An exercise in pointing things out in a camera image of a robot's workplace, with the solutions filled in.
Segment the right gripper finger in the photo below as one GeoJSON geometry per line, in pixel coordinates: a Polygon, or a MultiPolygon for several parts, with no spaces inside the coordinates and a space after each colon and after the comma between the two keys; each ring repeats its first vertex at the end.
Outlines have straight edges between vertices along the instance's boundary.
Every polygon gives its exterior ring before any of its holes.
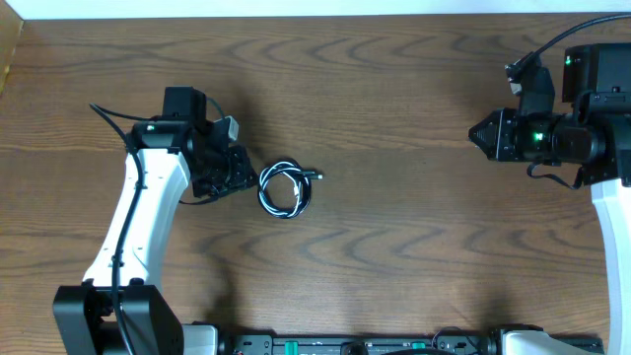
{"type": "Polygon", "coordinates": [[[476,134],[480,130],[485,130],[490,124],[493,123],[493,113],[489,113],[480,122],[474,124],[468,131],[469,134],[476,134]]]}
{"type": "Polygon", "coordinates": [[[489,156],[488,134],[485,128],[470,128],[468,138],[486,156],[489,156]]]}

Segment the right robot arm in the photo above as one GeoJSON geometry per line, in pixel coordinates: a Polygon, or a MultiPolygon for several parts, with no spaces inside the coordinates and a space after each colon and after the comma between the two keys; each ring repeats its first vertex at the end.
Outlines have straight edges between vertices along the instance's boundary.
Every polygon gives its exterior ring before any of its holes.
{"type": "Polygon", "coordinates": [[[590,188],[602,232],[609,297],[608,354],[630,351],[630,46],[596,43],[565,52],[562,100],[537,57],[508,66],[520,102],[501,108],[468,131],[491,161],[535,168],[578,165],[572,189],[590,188]]]}

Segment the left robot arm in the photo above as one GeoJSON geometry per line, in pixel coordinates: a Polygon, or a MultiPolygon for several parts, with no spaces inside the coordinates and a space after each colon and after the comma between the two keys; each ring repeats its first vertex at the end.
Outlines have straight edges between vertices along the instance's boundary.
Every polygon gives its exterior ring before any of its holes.
{"type": "Polygon", "coordinates": [[[123,189],[105,241],[78,286],[58,288],[52,309],[69,354],[226,354],[212,324],[183,324],[162,295],[162,269],[177,207],[256,185],[238,123],[206,117],[211,99],[168,87],[161,114],[121,132],[123,189]]]}

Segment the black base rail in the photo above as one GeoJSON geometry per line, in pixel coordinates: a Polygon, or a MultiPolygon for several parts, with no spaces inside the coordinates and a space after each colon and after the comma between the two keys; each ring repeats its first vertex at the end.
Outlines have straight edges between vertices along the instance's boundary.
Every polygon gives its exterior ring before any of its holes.
{"type": "Polygon", "coordinates": [[[494,338],[442,330],[422,337],[281,337],[273,334],[222,335],[218,355],[386,355],[400,351],[419,354],[500,355],[494,338]]]}

